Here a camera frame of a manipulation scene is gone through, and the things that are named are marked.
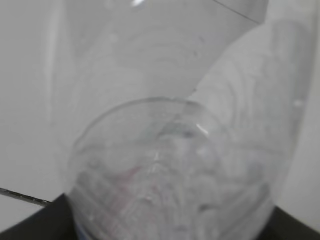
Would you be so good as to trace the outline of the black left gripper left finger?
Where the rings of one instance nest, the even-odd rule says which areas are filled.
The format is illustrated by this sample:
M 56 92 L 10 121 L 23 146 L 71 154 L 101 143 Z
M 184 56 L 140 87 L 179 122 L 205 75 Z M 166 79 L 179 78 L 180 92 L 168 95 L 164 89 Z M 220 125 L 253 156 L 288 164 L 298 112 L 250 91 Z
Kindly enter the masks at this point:
M 76 240 L 71 207 L 65 195 L 0 234 L 2 240 Z

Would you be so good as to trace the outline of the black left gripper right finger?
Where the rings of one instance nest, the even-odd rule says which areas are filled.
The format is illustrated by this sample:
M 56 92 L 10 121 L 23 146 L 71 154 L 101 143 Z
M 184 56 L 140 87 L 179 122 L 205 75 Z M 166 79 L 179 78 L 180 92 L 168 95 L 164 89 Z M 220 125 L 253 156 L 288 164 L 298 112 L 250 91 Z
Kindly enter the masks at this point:
M 320 234 L 276 207 L 257 240 L 320 240 Z

